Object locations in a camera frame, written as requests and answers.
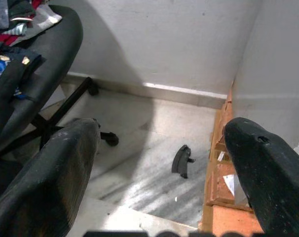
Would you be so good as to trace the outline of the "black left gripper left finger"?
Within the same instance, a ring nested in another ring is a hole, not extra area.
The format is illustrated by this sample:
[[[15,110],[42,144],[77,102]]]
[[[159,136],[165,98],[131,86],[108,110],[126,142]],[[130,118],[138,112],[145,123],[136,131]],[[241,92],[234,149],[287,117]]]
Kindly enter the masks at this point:
[[[77,119],[54,133],[0,196],[0,237],[64,237],[72,228],[101,141]]]

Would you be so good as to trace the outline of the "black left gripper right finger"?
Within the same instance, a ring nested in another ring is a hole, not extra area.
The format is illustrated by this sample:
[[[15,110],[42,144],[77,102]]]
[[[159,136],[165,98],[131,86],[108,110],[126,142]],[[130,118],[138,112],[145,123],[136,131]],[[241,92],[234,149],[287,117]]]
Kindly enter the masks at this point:
[[[224,141],[263,232],[299,237],[299,155],[280,136],[242,117],[225,125]]]

